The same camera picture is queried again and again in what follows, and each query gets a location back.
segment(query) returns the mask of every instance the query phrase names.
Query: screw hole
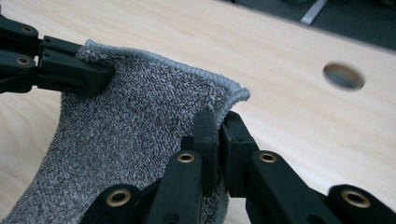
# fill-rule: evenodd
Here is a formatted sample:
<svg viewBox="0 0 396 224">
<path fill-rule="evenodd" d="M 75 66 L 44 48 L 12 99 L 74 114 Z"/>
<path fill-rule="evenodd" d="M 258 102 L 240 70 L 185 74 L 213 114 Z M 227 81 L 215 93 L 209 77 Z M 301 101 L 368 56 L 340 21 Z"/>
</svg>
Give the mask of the screw hole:
<svg viewBox="0 0 396 224">
<path fill-rule="evenodd" d="M 116 189 L 107 196 L 107 205 L 119 207 L 128 203 L 132 198 L 131 191 L 128 189 Z"/>
<path fill-rule="evenodd" d="M 26 65 L 29 64 L 29 59 L 25 58 L 25 57 L 19 57 L 17 58 L 17 63 L 18 64 L 22 64 L 22 65 Z"/>
<path fill-rule="evenodd" d="M 260 160 L 265 162 L 276 162 L 276 157 L 270 153 L 260 154 Z"/>
<path fill-rule="evenodd" d="M 334 86 L 344 90 L 360 90 L 364 86 L 362 75 L 350 66 L 329 63 L 323 68 L 323 75 Z"/>
<path fill-rule="evenodd" d="M 194 160 L 194 156 L 189 153 L 184 153 L 184 154 L 179 155 L 177 157 L 177 160 L 180 162 L 184 162 L 184 163 L 192 162 Z"/>
<path fill-rule="evenodd" d="M 34 30 L 32 29 L 32 27 L 29 26 L 22 26 L 22 30 L 27 33 L 27 34 L 31 34 Z"/>
<path fill-rule="evenodd" d="M 347 203 L 359 208 L 368 208 L 371 205 L 368 198 L 354 190 L 345 189 L 341 192 L 341 196 Z"/>
</svg>

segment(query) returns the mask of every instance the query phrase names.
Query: dark background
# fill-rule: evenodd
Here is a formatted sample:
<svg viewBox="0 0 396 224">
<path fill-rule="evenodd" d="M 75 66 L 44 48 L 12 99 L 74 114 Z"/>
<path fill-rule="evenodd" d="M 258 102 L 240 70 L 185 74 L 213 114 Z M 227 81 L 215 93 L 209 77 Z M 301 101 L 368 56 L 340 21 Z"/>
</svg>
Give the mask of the dark background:
<svg viewBox="0 0 396 224">
<path fill-rule="evenodd" d="M 315 0 L 228 0 L 300 22 Z M 311 26 L 396 50 L 396 0 L 329 0 Z"/>
</svg>

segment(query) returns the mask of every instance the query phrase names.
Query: table surface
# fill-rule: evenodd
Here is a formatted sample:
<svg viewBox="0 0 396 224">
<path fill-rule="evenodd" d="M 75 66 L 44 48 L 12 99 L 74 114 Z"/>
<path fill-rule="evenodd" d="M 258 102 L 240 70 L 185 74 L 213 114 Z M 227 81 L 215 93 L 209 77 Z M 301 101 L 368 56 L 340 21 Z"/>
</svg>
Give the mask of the table surface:
<svg viewBox="0 0 396 224">
<path fill-rule="evenodd" d="M 218 1 L 3 0 L 2 14 L 43 34 L 145 49 L 248 87 L 233 108 L 260 149 L 282 155 L 313 189 L 348 183 L 396 210 L 396 52 Z M 322 73 L 355 68 L 346 91 Z M 57 127 L 60 93 L 0 95 L 0 219 L 32 181 Z M 226 223 L 246 223 L 232 200 Z"/>
</svg>

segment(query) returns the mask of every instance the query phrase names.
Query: black plastic part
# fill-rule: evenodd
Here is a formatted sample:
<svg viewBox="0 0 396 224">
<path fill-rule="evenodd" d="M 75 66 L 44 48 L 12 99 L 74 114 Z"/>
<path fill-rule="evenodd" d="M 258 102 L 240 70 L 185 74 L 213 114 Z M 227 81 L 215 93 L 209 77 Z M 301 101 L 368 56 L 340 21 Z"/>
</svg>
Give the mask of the black plastic part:
<svg viewBox="0 0 396 224">
<path fill-rule="evenodd" d="M 113 69 L 85 63 L 77 58 L 44 49 L 34 85 L 40 89 L 94 96 L 113 76 Z"/>
<path fill-rule="evenodd" d="M 33 58 L 10 51 L 0 50 L 0 93 L 6 91 L 28 92 L 32 89 L 35 71 Z"/>
<path fill-rule="evenodd" d="M 130 192 L 130 200 L 123 205 L 114 206 L 107 203 L 107 200 L 111 202 L 122 202 L 127 200 L 125 191 Z M 90 208 L 84 215 L 80 224 L 121 224 L 121 223 L 141 223 L 143 216 L 141 213 L 136 211 L 136 206 L 142 198 L 140 190 L 130 185 L 115 185 L 104 190 L 93 202 Z"/>
<path fill-rule="evenodd" d="M 327 205 L 344 223 L 394 224 L 396 214 L 369 192 L 349 185 L 334 186 Z"/>
<path fill-rule="evenodd" d="M 157 195 L 158 187 L 161 184 L 161 179 L 155 181 L 148 187 L 142 190 L 143 197 L 139 201 L 136 212 L 142 217 L 142 223 L 146 223 L 149 217 L 149 211 Z"/>
<path fill-rule="evenodd" d="M 201 222 L 202 164 L 202 157 L 189 150 L 179 151 L 170 158 L 148 224 Z"/>
<path fill-rule="evenodd" d="M 322 194 L 322 193 L 316 191 L 315 189 L 312 189 L 312 190 L 315 192 L 315 194 L 318 196 L 318 198 L 319 198 L 323 203 L 326 203 L 326 201 L 327 201 L 327 196 L 326 196 L 326 195 L 324 195 L 324 194 Z"/>
<path fill-rule="evenodd" d="M 34 27 L 0 16 L 0 93 L 28 92 L 37 85 L 52 91 L 98 95 L 114 69 L 75 58 L 81 47 L 51 36 L 40 40 Z"/>
<path fill-rule="evenodd" d="M 275 152 L 252 153 L 250 174 L 275 223 L 341 223 Z"/>
<path fill-rule="evenodd" d="M 253 183 L 247 185 L 245 207 L 251 224 L 274 224 L 270 210 Z"/>
<path fill-rule="evenodd" d="M 250 155 L 258 150 L 241 117 L 230 111 L 221 126 L 222 173 L 231 197 L 245 198 Z"/>
<path fill-rule="evenodd" d="M 194 150 L 194 137 L 192 136 L 182 137 L 180 150 Z"/>
<path fill-rule="evenodd" d="M 40 43 L 39 55 L 43 54 L 44 49 L 50 49 L 65 55 L 75 57 L 76 53 L 81 49 L 81 47 L 82 47 L 81 45 L 69 41 L 44 35 L 44 38 Z"/>
<path fill-rule="evenodd" d="M 38 53 L 39 42 L 36 28 L 0 15 L 0 49 L 33 57 Z"/>
<path fill-rule="evenodd" d="M 218 185 L 218 153 L 219 132 L 213 123 L 213 117 L 209 110 L 204 109 L 194 114 L 193 118 L 193 149 L 203 158 L 203 191 L 204 196 L 213 194 Z"/>
</svg>

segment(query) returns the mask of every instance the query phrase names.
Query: heathered gray fabric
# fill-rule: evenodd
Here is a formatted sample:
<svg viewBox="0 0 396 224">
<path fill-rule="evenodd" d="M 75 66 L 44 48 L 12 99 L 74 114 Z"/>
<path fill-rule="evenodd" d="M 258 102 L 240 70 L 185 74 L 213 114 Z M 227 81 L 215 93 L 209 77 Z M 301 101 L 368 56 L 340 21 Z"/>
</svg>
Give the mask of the heathered gray fabric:
<svg viewBox="0 0 396 224">
<path fill-rule="evenodd" d="M 181 137 L 192 135 L 195 112 L 210 109 L 219 127 L 249 97 L 228 78 L 142 50 L 88 41 L 78 57 L 116 73 L 99 96 L 63 94 L 49 151 L 2 223 L 79 223 L 104 189 L 121 183 L 143 189 L 163 176 Z M 220 184 L 204 200 L 203 223 L 222 223 L 227 205 Z"/>
</svg>

